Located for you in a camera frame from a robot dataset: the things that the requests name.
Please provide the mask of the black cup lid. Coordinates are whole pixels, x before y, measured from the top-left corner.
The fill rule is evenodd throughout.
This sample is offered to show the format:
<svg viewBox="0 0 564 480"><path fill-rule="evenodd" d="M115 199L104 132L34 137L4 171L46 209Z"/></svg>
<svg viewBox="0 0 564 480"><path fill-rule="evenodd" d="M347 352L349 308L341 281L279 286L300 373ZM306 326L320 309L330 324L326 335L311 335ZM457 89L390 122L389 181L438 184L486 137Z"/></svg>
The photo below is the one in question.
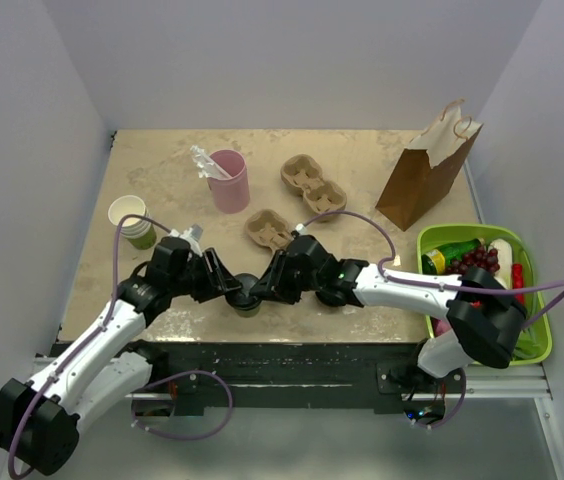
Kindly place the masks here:
<svg viewBox="0 0 564 480"><path fill-rule="evenodd" d="M240 273L235 276L240 288L226 294L229 306L238 312L247 312L257 309L261 299L251 293L251 289L258 283L258 278L250 273Z"/></svg>

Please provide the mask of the green paper coffee cup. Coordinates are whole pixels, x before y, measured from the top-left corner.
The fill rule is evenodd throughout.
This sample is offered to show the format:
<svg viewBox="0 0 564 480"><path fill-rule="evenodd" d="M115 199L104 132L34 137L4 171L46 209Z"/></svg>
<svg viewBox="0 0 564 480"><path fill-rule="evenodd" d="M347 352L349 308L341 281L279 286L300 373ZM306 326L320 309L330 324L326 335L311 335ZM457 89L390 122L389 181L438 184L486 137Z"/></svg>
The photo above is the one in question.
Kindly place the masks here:
<svg viewBox="0 0 564 480"><path fill-rule="evenodd" d="M235 312L243 318L252 318L257 315L260 311L260 305L256 305L250 308L235 308Z"/></svg>

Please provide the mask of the cardboard two-cup carrier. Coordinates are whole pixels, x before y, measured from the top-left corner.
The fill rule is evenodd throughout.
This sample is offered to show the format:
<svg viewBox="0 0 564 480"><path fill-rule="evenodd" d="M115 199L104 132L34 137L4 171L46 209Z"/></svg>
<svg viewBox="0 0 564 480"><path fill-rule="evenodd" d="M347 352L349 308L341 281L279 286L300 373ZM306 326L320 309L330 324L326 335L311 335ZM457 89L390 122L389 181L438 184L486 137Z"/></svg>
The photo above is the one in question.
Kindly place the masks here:
<svg viewBox="0 0 564 480"><path fill-rule="evenodd" d="M290 224L271 209L259 210L249 217L244 230L256 245L272 253L285 249L293 240Z"/></svg>

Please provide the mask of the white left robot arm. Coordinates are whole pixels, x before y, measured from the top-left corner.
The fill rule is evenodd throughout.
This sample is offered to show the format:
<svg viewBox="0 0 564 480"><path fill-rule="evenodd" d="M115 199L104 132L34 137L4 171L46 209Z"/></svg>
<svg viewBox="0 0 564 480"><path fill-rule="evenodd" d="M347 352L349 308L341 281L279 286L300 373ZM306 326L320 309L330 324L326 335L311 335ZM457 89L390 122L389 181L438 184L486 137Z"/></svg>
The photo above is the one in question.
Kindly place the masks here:
<svg viewBox="0 0 564 480"><path fill-rule="evenodd" d="M101 314L61 355L26 381L10 379L0 390L0 448L14 479L21 461L43 475L72 456L93 421L126 394L162 390L169 368L160 355L126 345L165 312L174 298L203 303L240 290L241 283L214 249L167 236L149 261L114 283Z"/></svg>

